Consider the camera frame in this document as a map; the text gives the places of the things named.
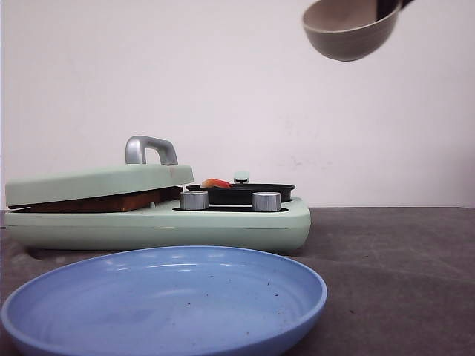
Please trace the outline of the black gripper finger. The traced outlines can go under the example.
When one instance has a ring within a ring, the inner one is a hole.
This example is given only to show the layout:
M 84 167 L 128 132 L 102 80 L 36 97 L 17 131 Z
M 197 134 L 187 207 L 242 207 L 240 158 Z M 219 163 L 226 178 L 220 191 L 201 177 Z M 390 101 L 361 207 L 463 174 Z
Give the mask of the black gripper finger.
M 400 2 L 401 2 L 401 8 L 404 8 L 407 5 L 409 5 L 409 3 L 412 2 L 412 0 L 401 0 Z
M 376 20 L 378 21 L 390 15 L 397 8 L 399 2 L 399 0 L 377 0 Z

